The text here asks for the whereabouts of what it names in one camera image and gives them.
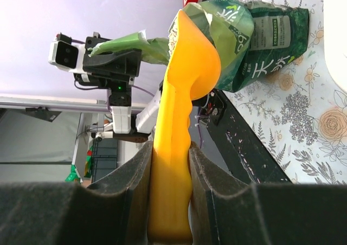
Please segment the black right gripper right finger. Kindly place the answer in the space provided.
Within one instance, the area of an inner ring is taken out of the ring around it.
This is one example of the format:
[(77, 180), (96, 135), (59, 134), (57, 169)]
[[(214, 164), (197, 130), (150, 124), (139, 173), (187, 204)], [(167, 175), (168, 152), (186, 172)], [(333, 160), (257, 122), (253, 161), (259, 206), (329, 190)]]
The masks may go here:
[(192, 143), (194, 244), (346, 244), (346, 186), (245, 184)]

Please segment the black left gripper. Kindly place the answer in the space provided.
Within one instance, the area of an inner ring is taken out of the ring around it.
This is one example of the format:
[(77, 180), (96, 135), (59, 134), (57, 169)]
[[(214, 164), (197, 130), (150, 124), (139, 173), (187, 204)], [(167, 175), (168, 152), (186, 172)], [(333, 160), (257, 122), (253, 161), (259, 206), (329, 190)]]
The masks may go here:
[(94, 33), (80, 47), (81, 56), (78, 61), (81, 61), (82, 66), (73, 75), (82, 89), (127, 89), (134, 85), (135, 78), (139, 75), (142, 51), (128, 49), (89, 56), (91, 48), (106, 41), (99, 33)]

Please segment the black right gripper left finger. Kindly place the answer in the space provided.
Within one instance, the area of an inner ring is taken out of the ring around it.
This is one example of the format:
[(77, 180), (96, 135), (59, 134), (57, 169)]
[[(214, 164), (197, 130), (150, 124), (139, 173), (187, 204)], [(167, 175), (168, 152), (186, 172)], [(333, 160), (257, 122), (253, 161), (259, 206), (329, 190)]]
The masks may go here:
[(88, 187), (1, 185), (1, 244), (147, 244), (152, 142)]

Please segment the yellow plastic litter scoop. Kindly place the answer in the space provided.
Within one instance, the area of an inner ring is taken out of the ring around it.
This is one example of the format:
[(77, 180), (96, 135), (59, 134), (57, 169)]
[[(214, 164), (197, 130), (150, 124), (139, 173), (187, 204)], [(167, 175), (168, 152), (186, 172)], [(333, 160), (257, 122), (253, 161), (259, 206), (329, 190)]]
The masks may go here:
[(192, 102), (215, 87), (221, 61), (188, 15), (177, 14), (178, 39), (163, 80), (153, 142), (147, 237), (151, 243), (192, 244), (189, 116)]

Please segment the green cat litter bag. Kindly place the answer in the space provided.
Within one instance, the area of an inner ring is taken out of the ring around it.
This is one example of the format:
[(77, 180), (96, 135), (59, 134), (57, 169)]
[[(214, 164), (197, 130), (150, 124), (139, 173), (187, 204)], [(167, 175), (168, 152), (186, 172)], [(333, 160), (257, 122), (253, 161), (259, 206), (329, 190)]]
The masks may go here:
[(237, 92), (307, 50), (309, 11), (262, 1), (208, 0), (183, 9), (217, 50), (214, 88)]

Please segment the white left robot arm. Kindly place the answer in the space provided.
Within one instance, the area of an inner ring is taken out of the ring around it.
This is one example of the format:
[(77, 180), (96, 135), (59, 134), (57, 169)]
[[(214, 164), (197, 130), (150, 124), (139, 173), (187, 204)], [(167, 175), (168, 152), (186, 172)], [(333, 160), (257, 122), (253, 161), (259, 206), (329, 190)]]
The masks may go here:
[(76, 88), (108, 90), (113, 134), (129, 140), (146, 140), (150, 130), (145, 128), (140, 117), (132, 114), (132, 88), (141, 62), (168, 64), (168, 40), (146, 39), (143, 31), (116, 40), (94, 33), (86, 38), (79, 53), (82, 54), (82, 71), (74, 72)]

